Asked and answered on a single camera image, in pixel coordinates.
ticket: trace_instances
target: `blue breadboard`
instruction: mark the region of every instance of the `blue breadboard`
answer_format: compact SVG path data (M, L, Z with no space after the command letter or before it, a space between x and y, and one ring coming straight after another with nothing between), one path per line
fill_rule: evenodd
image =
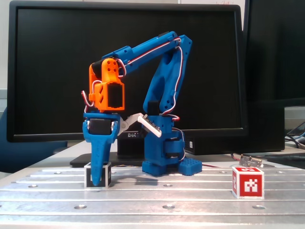
M178 171L185 176L192 176L196 173L200 173L202 171L202 162L185 158L178 166Z

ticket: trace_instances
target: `computer monitor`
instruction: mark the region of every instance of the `computer monitor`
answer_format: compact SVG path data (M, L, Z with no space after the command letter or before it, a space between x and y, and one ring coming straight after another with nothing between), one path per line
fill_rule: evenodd
M83 139L81 91L89 90L89 65L165 31L193 41L175 126L186 135L245 135L240 18L238 6L12 1L7 139ZM143 112L159 60L122 79L123 119Z
M305 1L247 0L247 99L305 105Z

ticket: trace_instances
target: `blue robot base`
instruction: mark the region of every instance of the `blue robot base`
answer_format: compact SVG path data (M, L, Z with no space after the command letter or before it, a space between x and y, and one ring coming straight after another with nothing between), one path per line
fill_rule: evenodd
M202 171L202 162L184 156L184 134L173 128L172 117L151 115L148 119L159 126L162 136L149 132L144 140L145 159L142 171L153 176L166 174L168 167L177 167L182 175L192 176Z

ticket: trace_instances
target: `red and white marker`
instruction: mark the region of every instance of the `red and white marker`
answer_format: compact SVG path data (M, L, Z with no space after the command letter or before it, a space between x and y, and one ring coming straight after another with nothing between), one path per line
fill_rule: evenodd
M232 190L236 198L264 199L264 172L258 168L233 167Z

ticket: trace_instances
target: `red and white wire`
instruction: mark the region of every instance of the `red and white wire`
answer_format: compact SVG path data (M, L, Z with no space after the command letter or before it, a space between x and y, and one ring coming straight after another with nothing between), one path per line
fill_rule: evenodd
M181 135L182 135L182 140L184 141L184 135L183 135L183 132L181 129L178 129L176 127L172 127L173 130L176 130L176 131L180 131ZM179 161L183 161L185 158L185 149L183 148L183 157L179 160Z
M180 37L176 37L173 41L179 41L179 42L180 42L180 41L181 41L181 38L180 38ZM134 58L134 59L128 61L127 64L132 64L133 62L137 61L138 59L140 59L140 58L142 58L142 57L144 57L144 56L150 54L151 52L153 52L153 51L155 51L155 50L157 50L157 49L159 49L159 48L162 48L162 47L168 45L168 44L171 43L171 42L172 42L172 41L169 41L169 42L165 42L165 43L163 43L163 44L160 44L160 45L158 45L157 47L154 47L153 49L150 49L150 50L148 50L147 52L141 54L140 56L138 56L138 57L136 57L136 58Z
M126 67L125 67L123 61L122 61L121 59L119 59L119 58L115 58L115 60L116 60L117 62L119 62L120 68L123 69L123 75L119 75L119 77L120 77L120 78L121 78L121 77L124 77L124 76L126 75Z
M162 113L162 115L166 115L166 114L170 113L176 106L175 96L176 96L177 88L178 88L179 81L180 81L180 78L181 78L181 75L182 75L182 65L183 65L183 51L182 51L182 48L180 46L177 46L177 48L181 52L181 62L180 62L179 76L178 76L178 79L177 79L177 82L176 82L176 85L175 85L175 93L173 94L173 106L170 109L164 111Z
M181 42L181 38L180 38L180 37L176 37L176 38L174 38L172 41L179 41L179 42ZM127 64L125 64L125 65L124 65L124 63L123 63L123 61L122 61L121 59L115 58L115 60L116 60L117 62L119 62L120 67L123 69L123 75L119 75L119 77L121 78L121 77L124 77L124 76L126 75L126 73L127 73L127 71L126 71L126 66L127 66L127 65L132 64L133 62L139 60L140 58L142 58L142 57L144 57L144 56L146 56L146 55L152 53L153 51L155 51L155 50L157 50L157 49L159 49L159 48L164 47L165 45L168 45L168 44L169 44L170 42L172 42L172 41L165 42L165 43L163 43L163 44L161 44L161 45L158 45L157 47L154 47L153 49L148 50L147 52L141 54L140 56L138 56L138 57L136 57L136 58L134 58L134 59L128 61Z
M96 83L101 83L101 80L95 80L95 81L92 82L92 94L94 94L94 85ZM86 103L86 106L85 106L85 109L84 109L84 113L87 113L88 106L89 107L93 107L94 106L94 101L91 104L88 102L88 98L87 98L87 95L86 95L85 91L82 91L81 95L82 95L82 97L84 99L84 102Z
M174 121L174 122L177 122L177 121L179 121L180 120L180 117L179 116L177 116L177 115L174 115L174 114L166 114L166 115L168 115L168 116L172 116L173 118L172 118L172 120Z
M210 165L210 164L204 164L202 163L203 166L207 166L207 167L212 167L212 168L220 168L219 166L214 166L214 165Z

